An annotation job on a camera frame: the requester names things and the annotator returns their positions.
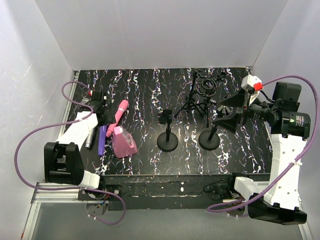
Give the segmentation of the purple smooth microphone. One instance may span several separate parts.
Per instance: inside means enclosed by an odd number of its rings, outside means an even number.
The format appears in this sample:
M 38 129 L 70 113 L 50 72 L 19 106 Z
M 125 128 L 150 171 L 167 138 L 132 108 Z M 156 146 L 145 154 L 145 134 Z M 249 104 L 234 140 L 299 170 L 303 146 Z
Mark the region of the purple smooth microphone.
M 107 125 L 102 125 L 99 127 L 99 136 L 98 136 L 98 155 L 102 157 L 105 151 L 105 144 L 106 144 L 106 134 L 107 134 Z

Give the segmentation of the silver microphone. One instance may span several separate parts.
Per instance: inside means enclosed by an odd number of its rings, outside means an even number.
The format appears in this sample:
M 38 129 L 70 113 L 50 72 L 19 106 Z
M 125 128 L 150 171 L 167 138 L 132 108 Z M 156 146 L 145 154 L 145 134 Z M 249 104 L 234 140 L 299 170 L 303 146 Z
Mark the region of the silver microphone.
M 95 137 L 95 128 L 91 129 L 91 131 L 89 132 L 89 134 L 85 140 L 85 148 L 86 149 L 90 149 L 92 147 L 94 137 Z

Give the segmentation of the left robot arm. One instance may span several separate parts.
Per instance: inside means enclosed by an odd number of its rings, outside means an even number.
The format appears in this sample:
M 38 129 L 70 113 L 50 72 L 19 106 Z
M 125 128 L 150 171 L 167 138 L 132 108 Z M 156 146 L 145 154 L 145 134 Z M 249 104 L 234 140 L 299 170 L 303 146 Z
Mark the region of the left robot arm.
M 107 93 L 93 91 L 86 103 L 93 109 L 82 106 L 75 120 L 56 142 L 44 146 L 44 177 L 47 182 L 74 185 L 81 188 L 98 189 L 100 176 L 85 170 L 81 147 L 96 127 L 115 122 L 112 112 L 106 107 Z

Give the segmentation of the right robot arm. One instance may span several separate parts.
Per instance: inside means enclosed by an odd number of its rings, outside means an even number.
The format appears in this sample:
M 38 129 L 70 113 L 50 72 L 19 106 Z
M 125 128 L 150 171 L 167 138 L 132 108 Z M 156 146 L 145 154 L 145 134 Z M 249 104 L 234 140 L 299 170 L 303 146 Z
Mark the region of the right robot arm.
M 234 107 L 235 112 L 215 120 L 215 124 L 231 132 L 247 119 L 263 120 L 270 126 L 272 163 L 267 192 L 253 179 L 234 173 L 229 188 L 246 201 L 252 219 L 281 224 L 300 225 L 307 214 L 300 209 L 298 181 L 301 161 L 295 160 L 304 150 L 310 136 L 311 119 L 299 112 L 301 85 L 277 82 L 270 103 L 261 102 L 258 95 L 261 82 L 243 83 L 235 95 L 225 98 L 221 105 Z

